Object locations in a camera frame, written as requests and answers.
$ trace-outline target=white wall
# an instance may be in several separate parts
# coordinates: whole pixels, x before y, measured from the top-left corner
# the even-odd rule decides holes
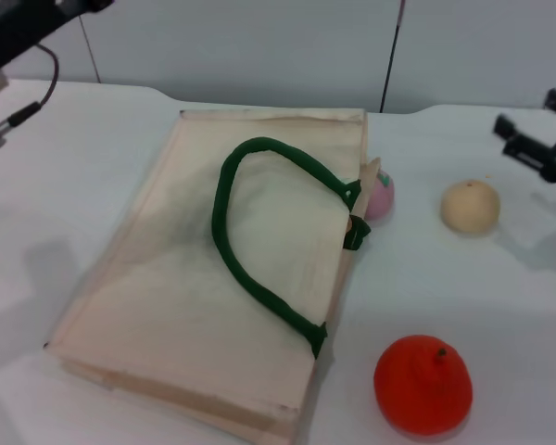
[[[183,100],[378,110],[399,0],[118,0],[83,18],[106,83]],[[46,39],[95,82],[78,20]],[[6,69],[49,79],[31,50]],[[556,86],[556,0],[408,0],[386,112],[540,107]]]
[[[103,82],[378,110],[398,0],[121,0],[83,21]]]
[[[385,112],[542,105],[556,86],[556,0],[408,0]]]

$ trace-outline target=white tabletop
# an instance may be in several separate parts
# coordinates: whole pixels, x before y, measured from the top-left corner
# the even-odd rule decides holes
[[[47,83],[13,82],[0,120]],[[150,400],[67,375],[42,345],[105,247],[183,108],[155,90],[60,83],[0,149],[0,445],[231,445],[211,427]],[[504,110],[556,140],[556,116]],[[439,106],[370,116],[372,156],[396,207],[360,252],[330,328],[299,437],[309,445],[413,443],[374,401],[384,349],[441,337],[474,382],[468,422],[449,444],[556,444],[556,185],[500,155],[499,108]],[[443,190],[486,175],[499,228],[480,238],[438,218]]]

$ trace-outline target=black cable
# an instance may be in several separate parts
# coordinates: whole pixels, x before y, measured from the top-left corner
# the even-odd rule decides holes
[[[45,93],[44,98],[41,99],[40,102],[31,102],[27,107],[21,108],[19,111],[12,113],[4,121],[0,122],[1,136],[8,133],[11,129],[18,127],[32,115],[37,113],[47,103],[56,89],[57,79],[59,78],[59,60],[57,55],[47,46],[42,44],[37,44],[36,46],[50,56],[54,61],[54,75],[52,76],[52,82],[49,84],[47,93]]]
[[[37,44],[36,46],[43,52],[47,53],[54,60],[54,75],[52,76],[52,82],[49,85],[47,93],[45,93],[44,98],[41,99],[40,102],[40,105],[43,106],[47,103],[49,98],[54,93],[54,90],[56,89],[57,79],[59,78],[59,60],[57,59],[57,54],[49,49],[47,46],[43,46],[42,44]]]
[[[391,46],[391,54],[389,54],[389,65],[387,65],[387,75],[385,77],[385,86],[383,87],[383,94],[381,95],[381,107],[379,112],[383,113],[385,106],[385,98],[387,97],[387,87],[389,86],[389,77],[391,76],[391,67],[393,67],[393,57],[396,55],[396,46],[398,45],[399,25],[396,26],[396,33],[393,37],[393,45]]]

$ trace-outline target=beige bag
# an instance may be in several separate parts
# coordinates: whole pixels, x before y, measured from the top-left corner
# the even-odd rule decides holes
[[[185,111],[48,350],[78,375],[283,445],[312,375],[310,345],[235,281],[210,231],[221,165],[256,136],[302,149],[344,182],[361,177],[353,213],[364,216],[378,160],[366,165],[363,111]],[[322,324],[352,256],[342,249],[349,214],[307,172],[264,152],[239,166],[228,230],[248,273]]]

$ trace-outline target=pink fruit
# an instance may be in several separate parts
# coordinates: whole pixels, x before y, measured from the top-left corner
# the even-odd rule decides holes
[[[369,199],[369,207],[365,215],[366,220],[374,221],[387,215],[393,206],[394,190],[391,176],[380,170],[374,182],[373,194]]]

